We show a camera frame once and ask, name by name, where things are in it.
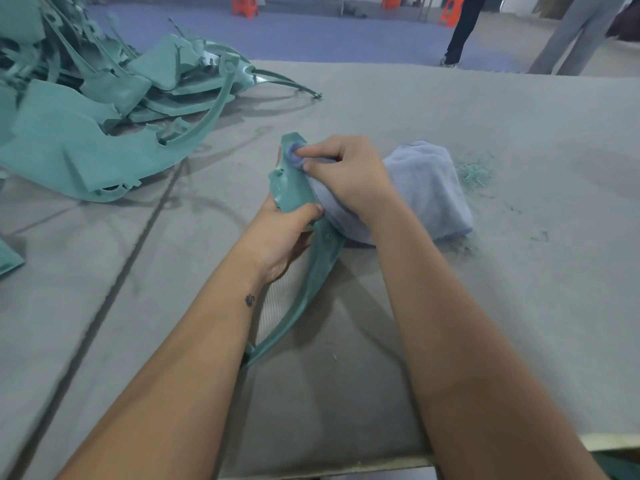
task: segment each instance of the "forearm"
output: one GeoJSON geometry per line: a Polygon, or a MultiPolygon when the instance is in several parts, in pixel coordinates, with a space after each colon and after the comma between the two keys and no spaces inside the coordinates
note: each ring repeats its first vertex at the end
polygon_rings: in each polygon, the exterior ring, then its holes
{"type": "Polygon", "coordinates": [[[60,480],[209,479],[262,279],[233,251],[60,480]]]}
{"type": "Polygon", "coordinates": [[[411,210],[392,201],[370,227],[447,480],[604,478],[411,210]]]}

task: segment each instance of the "pile of green shavings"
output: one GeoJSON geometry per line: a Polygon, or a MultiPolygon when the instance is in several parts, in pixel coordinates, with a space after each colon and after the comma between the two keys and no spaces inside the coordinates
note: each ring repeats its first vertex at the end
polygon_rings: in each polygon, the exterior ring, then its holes
{"type": "Polygon", "coordinates": [[[477,188],[486,187],[491,180],[491,171],[480,162],[457,163],[456,172],[465,192],[473,192],[477,188]]]}

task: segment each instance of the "gray pants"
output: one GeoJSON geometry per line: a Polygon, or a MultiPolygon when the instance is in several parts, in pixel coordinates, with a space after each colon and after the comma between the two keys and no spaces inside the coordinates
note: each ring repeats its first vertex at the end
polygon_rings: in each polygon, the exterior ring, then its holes
{"type": "Polygon", "coordinates": [[[580,75],[591,56],[605,39],[605,34],[625,0],[574,0],[560,25],[551,35],[530,74],[551,74],[567,47],[575,41],[558,75],[580,75]]]}

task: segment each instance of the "orange plastic stool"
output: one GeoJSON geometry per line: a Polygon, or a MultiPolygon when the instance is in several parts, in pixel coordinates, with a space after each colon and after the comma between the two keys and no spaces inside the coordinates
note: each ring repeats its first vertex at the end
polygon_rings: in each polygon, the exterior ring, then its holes
{"type": "Polygon", "coordinates": [[[448,27],[453,27],[460,20],[460,12],[462,11],[462,3],[465,0],[447,0],[447,4],[444,5],[442,15],[438,23],[446,23],[448,27]]]}
{"type": "Polygon", "coordinates": [[[382,3],[380,3],[380,8],[384,8],[385,10],[391,10],[399,6],[400,0],[382,0],[382,3]]]}
{"type": "Polygon", "coordinates": [[[231,0],[232,14],[244,13],[245,17],[253,18],[253,14],[258,15],[258,3],[255,0],[231,0]]]}

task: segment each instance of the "blue floor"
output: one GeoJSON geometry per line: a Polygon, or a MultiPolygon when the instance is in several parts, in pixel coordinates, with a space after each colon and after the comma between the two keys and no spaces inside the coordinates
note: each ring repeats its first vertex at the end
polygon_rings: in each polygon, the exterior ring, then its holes
{"type": "MultiPolygon", "coordinates": [[[[108,12],[120,20],[123,38],[146,50],[173,30],[183,29],[224,43],[249,59],[304,62],[359,62],[438,65],[453,28],[398,20],[356,20],[327,16],[261,13],[249,20],[212,8],[120,4],[91,7],[91,16],[107,30],[108,12]]],[[[468,40],[461,67],[501,72],[523,71],[512,55],[468,40]]]]}

